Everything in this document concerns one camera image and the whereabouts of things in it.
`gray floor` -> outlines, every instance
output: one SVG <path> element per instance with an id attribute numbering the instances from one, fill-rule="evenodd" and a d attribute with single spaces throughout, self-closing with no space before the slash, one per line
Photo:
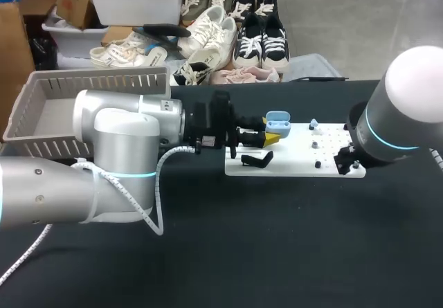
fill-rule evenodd
<path id="1" fill-rule="evenodd" d="M 380 78 L 419 45 L 443 46 L 443 0 L 278 0 L 291 55 L 319 53 L 351 80 Z"/>

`white sneaker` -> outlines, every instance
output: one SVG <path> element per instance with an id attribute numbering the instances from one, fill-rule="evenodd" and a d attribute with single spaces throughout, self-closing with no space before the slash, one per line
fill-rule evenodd
<path id="1" fill-rule="evenodd" d="M 226 13 L 223 7 L 213 6 L 205 10 L 193 24 L 187 27 L 191 36 L 179 38 L 178 45 L 181 47 L 180 53 L 185 58 L 189 58 L 195 51 L 202 49 L 213 31 L 213 24 L 223 22 Z"/>
<path id="2" fill-rule="evenodd" d="M 218 48 L 221 62 L 215 70 L 222 69 L 230 61 L 231 53 L 235 45 L 237 36 L 237 25 L 232 17 L 227 17 L 221 25 L 213 25 L 213 33 L 204 48 Z"/>
<path id="3" fill-rule="evenodd" d="M 136 47 L 122 47 L 110 44 L 96 47 L 89 52 L 91 62 L 97 68 L 125 68 L 149 66 L 144 50 Z"/>
<path id="4" fill-rule="evenodd" d="M 155 41 L 153 39 L 142 36 L 139 33 L 135 33 L 134 31 L 132 31 L 126 38 L 114 40 L 110 44 L 115 44 L 121 47 L 136 47 L 144 50 L 149 45 L 152 45 L 154 43 Z"/>
<path id="5" fill-rule="evenodd" d="M 203 48 L 190 58 L 170 77 L 170 86 L 200 85 L 220 63 L 218 48 Z"/>

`white spiral cable wrap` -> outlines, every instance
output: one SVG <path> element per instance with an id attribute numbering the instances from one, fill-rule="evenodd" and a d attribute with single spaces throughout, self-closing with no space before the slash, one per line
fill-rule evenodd
<path id="1" fill-rule="evenodd" d="M 440 169 L 443 171 L 443 159 L 442 157 L 438 154 L 437 150 L 434 149 L 429 149 L 429 151 L 431 151 L 432 157 L 434 157 L 435 161 L 437 162 L 438 166 L 440 167 Z"/>
<path id="2" fill-rule="evenodd" d="M 118 182 L 118 179 L 110 174 L 108 172 L 102 170 L 101 168 L 95 166 L 93 163 L 90 162 L 79 162 L 74 165 L 72 165 L 73 168 L 82 168 L 82 169 L 88 169 L 95 173 L 98 173 L 102 178 L 110 182 L 119 192 L 121 192 L 122 195 L 124 195 L 130 204 L 133 205 L 133 207 L 136 209 L 138 213 L 141 214 L 143 220 L 146 222 L 146 224 L 157 234 L 162 235 L 163 234 L 163 215 L 161 213 L 161 202 L 160 202 L 160 172 L 161 168 L 171 155 L 176 154 L 177 152 L 188 152 L 191 154 L 195 153 L 195 149 L 193 147 L 174 147 L 168 152 L 166 152 L 159 160 L 156 168 L 156 175 L 155 175 L 155 202 L 157 207 L 157 217 L 159 219 L 159 226 L 151 220 L 150 216 L 143 210 L 143 208 L 138 204 L 138 202 L 133 198 L 130 192 L 126 190 L 126 188 Z M 31 245 L 31 247 L 28 248 L 28 250 L 5 272 L 4 275 L 0 278 L 0 286 L 14 273 L 15 270 L 29 257 L 30 254 L 33 253 L 33 251 L 41 244 L 41 242 L 44 240 L 44 238 L 48 235 L 49 230 L 52 228 L 52 224 L 46 225 L 42 231 L 42 233 L 39 235 L 39 237 L 35 240 L 35 242 Z"/>

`white pegboard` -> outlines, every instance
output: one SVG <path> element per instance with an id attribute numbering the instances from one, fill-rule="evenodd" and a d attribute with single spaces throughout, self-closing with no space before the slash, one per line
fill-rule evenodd
<path id="1" fill-rule="evenodd" d="M 312 147 L 313 141 L 318 143 L 317 149 Z M 334 156 L 350 142 L 351 137 L 349 132 L 343 129 L 343 123 L 320 123 L 315 130 L 309 130 L 309 123 L 291 123 L 288 137 L 263 150 L 239 146 L 236 159 L 231 159 L 230 151 L 226 148 L 224 170 L 226 175 L 232 176 L 363 178 L 366 169 L 361 165 L 357 169 L 351 167 L 346 175 L 339 174 L 335 165 Z M 274 157 L 266 168 L 243 166 L 243 154 L 263 159 L 269 151 L 273 151 Z M 320 168 L 315 168 L 316 161 L 321 162 Z"/>

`black tablecloth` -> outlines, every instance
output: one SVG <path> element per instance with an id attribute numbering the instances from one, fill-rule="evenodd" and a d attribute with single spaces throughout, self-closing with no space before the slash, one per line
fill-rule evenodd
<path id="1" fill-rule="evenodd" d="M 226 87 L 242 115 L 343 122 L 377 82 Z M 190 109 L 212 87 L 174 92 Z M 364 179 L 224 175 L 224 152 L 162 172 L 165 234 L 57 225 L 2 287 L 1 307 L 443 307 L 442 173 L 430 155 Z M 0 273 L 42 227 L 0 233 Z"/>

